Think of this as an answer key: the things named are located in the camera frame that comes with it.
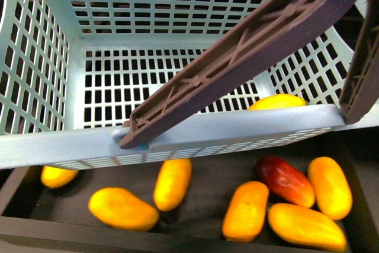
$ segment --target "mango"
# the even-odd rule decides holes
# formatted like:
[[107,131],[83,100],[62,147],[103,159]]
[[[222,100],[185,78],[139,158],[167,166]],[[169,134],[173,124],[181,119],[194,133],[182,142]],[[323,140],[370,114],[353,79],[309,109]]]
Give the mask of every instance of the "mango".
[[41,173],[41,182],[46,187],[59,188],[71,182],[78,173],[78,170],[44,166]]
[[346,237],[323,213],[294,204],[275,204],[268,210],[268,223],[282,239],[325,251],[344,252]]
[[267,186],[258,181],[237,188],[223,222],[226,240],[251,242],[258,236],[265,221],[268,194]]
[[256,164],[256,173],[270,192],[299,206],[314,205],[315,194],[310,181],[281,158],[273,155],[261,157]]
[[266,110],[266,109],[278,109],[305,106],[307,102],[291,94],[277,94],[258,100],[252,104],[248,110]]
[[156,207],[163,212],[177,208],[187,193],[191,176],[190,158],[166,160],[155,184],[153,196]]
[[106,225],[117,229],[149,231],[159,213],[151,205],[123,188],[103,188],[88,202],[89,211]]
[[326,156],[314,159],[309,165],[308,177],[321,212],[333,220],[343,219],[349,214],[353,204],[352,193],[336,161]]

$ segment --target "red mango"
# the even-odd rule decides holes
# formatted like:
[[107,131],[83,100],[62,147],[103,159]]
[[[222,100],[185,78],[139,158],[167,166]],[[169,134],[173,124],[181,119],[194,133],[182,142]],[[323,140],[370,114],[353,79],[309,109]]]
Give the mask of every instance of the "red mango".
[[256,172],[270,192],[299,206],[314,205],[314,189],[307,177],[283,159],[265,155],[258,160]]

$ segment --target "plastic basket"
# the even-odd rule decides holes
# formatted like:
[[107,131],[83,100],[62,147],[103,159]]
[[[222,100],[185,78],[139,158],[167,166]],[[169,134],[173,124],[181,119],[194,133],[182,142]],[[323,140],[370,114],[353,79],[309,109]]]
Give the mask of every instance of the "plastic basket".
[[[353,52],[332,27],[149,143],[118,147],[132,110],[263,1],[5,0],[0,166],[117,166],[281,146],[343,129],[338,96]],[[309,106],[243,111],[280,92]],[[378,123],[368,117],[365,126]]]

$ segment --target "black tray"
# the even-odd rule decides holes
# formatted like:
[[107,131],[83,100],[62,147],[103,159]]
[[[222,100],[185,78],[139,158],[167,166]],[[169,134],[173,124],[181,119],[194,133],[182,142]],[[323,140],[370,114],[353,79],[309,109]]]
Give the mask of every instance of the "black tray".
[[[378,129],[363,132],[367,131],[377,140]],[[147,233],[111,229],[94,218],[87,205],[90,196],[103,187],[127,188],[154,205],[161,162],[81,171],[72,183],[55,190],[42,186],[40,166],[19,168],[0,191],[0,238],[78,252],[321,252],[284,242],[267,222],[251,244],[225,241],[221,226],[236,187],[256,178],[253,168],[260,156],[278,155],[306,172],[313,158],[329,155],[342,165],[354,195],[351,214],[339,222],[349,241],[346,252],[379,252],[377,153],[378,146],[370,145],[364,133],[348,131],[280,148],[193,158],[192,181],[184,202],[162,213]],[[270,196],[269,204],[276,202],[281,200]]]

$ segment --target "yellow mango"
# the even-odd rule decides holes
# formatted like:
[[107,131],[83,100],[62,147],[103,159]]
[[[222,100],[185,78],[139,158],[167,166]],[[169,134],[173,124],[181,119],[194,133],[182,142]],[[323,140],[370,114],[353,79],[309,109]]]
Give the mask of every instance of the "yellow mango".
[[159,213],[151,205],[123,188],[103,188],[88,202],[90,212],[105,224],[117,229],[149,231]]
[[168,212],[180,205],[191,181],[190,158],[166,160],[160,168],[154,189],[156,207]]
[[78,170],[44,166],[41,173],[41,182],[46,187],[59,188],[71,182],[78,173]]
[[226,240],[252,242],[257,237],[264,225],[268,194],[268,187],[258,181],[237,188],[222,227]]
[[341,167],[330,157],[318,157],[309,165],[308,177],[316,193],[316,202],[333,220],[346,217],[351,211],[352,193]]
[[291,94],[277,94],[258,100],[252,104],[248,110],[266,110],[287,107],[305,106],[307,102]]
[[346,249],[341,228],[315,210],[295,204],[275,204],[268,210],[268,223],[287,242],[333,252]]

